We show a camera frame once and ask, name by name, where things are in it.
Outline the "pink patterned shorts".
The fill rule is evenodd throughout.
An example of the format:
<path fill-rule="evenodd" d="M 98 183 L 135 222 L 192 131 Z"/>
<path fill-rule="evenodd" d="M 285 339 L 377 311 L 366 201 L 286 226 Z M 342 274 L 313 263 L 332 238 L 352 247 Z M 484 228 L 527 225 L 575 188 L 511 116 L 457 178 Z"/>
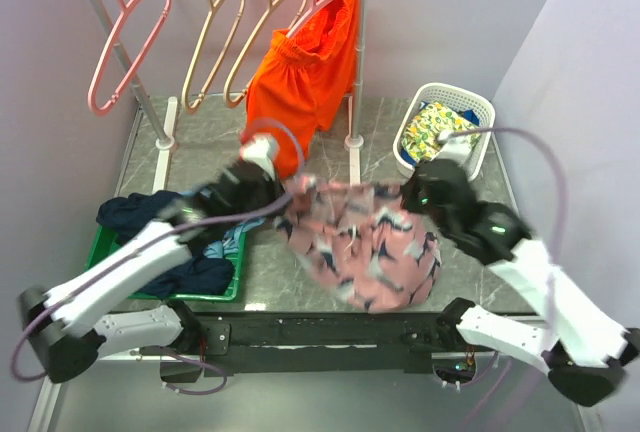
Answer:
<path fill-rule="evenodd" d="M 274 227 L 319 285 L 368 313 L 427 300 L 441 270 L 439 242 L 404 210 L 400 184 L 303 175 L 286 190 L 292 202 Z"/>

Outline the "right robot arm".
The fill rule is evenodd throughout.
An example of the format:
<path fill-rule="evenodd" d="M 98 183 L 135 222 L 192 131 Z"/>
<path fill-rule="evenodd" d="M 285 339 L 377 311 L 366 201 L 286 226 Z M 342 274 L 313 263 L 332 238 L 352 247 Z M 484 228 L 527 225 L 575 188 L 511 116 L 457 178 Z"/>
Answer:
<path fill-rule="evenodd" d="M 565 398 L 594 406 L 623 383 L 639 356 L 639 331 L 607 316 L 553 263 L 542 240 L 509 207 L 478 199 L 451 159 L 420 162 L 402 186 L 403 207 L 511 286 L 546 323 L 535 328 L 457 298 L 437 319 L 440 343 L 492 349 L 545 374 Z"/>

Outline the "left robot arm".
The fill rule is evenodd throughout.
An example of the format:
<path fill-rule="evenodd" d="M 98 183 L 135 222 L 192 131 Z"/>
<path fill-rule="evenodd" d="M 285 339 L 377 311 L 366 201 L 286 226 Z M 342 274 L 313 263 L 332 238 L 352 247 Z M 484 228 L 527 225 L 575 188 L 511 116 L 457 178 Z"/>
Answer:
<path fill-rule="evenodd" d="M 158 347 L 166 355 L 198 348 L 202 327 L 190 309 L 170 301 L 156 309 L 111 316 L 129 294 L 186 264 L 236 225 L 282 211 L 290 198 L 268 158 L 238 159 L 219 177 L 162 209 L 116 253 L 49 291 L 18 298 L 23 334 L 43 376 L 59 384 L 98 359 L 127 349 Z"/>

